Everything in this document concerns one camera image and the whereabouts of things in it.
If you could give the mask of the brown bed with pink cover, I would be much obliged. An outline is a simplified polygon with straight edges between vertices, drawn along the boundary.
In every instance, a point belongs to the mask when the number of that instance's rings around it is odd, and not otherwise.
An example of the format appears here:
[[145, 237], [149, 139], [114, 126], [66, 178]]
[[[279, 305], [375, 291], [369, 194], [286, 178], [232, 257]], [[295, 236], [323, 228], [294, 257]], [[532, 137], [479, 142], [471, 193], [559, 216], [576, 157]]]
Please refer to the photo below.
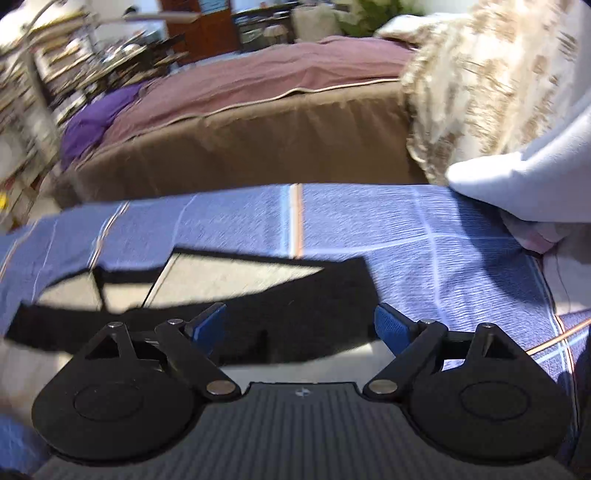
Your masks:
[[51, 187], [68, 208], [284, 183], [416, 184], [406, 45], [332, 36], [144, 82], [102, 142]]

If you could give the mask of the cream and black sweater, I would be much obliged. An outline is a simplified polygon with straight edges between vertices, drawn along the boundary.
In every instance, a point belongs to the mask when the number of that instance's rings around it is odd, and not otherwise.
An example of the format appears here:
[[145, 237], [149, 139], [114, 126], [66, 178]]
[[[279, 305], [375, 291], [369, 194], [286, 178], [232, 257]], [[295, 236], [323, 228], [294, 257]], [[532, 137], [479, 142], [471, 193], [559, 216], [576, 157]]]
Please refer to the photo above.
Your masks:
[[19, 306], [1, 340], [1, 407], [28, 419], [36, 395], [102, 327], [132, 332], [228, 309], [212, 345], [221, 366], [290, 365], [301, 380], [353, 379], [358, 349], [377, 340], [377, 288], [365, 259], [294, 260], [173, 253], [160, 270], [85, 272]]

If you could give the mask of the white cloth pile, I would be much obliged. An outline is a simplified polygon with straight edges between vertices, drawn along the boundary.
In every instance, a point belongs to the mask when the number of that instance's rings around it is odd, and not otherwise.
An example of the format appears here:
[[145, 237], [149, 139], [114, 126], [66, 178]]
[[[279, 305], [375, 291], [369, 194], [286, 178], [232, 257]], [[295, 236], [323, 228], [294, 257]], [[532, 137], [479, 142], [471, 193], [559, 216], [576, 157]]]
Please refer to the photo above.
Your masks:
[[590, 95], [522, 150], [448, 168], [456, 192], [502, 210], [510, 233], [542, 255], [556, 312], [590, 308]]

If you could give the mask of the green potted plant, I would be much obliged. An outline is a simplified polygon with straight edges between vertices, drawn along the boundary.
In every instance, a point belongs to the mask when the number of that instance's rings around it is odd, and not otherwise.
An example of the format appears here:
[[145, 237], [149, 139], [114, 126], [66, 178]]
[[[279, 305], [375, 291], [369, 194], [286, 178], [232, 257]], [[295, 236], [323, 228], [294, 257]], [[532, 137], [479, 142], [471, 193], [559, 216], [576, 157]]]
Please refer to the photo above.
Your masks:
[[346, 36], [372, 36], [380, 27], [401, 15], [424, 16], [424, 8], [417, 1], [353, 1], [353, 16], [339, 20], [339, 28]]

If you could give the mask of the purple garment on bed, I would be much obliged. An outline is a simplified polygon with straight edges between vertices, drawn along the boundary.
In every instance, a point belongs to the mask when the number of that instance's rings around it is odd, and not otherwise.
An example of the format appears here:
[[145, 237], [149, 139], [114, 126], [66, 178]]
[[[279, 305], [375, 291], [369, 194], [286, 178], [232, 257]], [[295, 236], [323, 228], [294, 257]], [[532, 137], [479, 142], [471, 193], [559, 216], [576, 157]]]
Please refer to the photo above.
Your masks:
[[143, 86], [144, 82], [112, 91], [85, 106], [69, 120], [61, 138], [62, 171], [102, 142], [116, 116], [137, 99]]

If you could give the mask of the blue plaid table cloth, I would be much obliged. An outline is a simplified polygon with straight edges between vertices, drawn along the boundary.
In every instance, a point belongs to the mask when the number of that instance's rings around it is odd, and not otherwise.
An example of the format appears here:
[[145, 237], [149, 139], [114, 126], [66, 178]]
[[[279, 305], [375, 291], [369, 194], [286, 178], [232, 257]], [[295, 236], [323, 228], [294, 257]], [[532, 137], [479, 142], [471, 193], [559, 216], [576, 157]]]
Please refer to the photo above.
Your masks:
[[367, 260], [382, 300], [453, 329], [499, 324], [571, 395], [583, 420], [590, 344], [581, 313], [556, 316], [538, 260], [491, 206], [435, 186], [266, 186], [87, 204], [1, 239], [1, 325], [75, 271], [161, 266], [176, 247]]

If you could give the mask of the floral beige quilt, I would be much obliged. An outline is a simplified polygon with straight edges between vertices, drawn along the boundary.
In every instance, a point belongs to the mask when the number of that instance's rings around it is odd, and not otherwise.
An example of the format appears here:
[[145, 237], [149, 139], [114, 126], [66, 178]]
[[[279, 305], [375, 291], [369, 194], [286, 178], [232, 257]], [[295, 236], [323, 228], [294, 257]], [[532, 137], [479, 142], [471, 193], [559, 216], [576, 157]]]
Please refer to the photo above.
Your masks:
[[464, 13], [399, 16], [376, 35], [417, 48], [400, 77], [407, 149], [436, 185], [452, 164], [542, 136], [590, 84], [584, 1], [478, 1]]

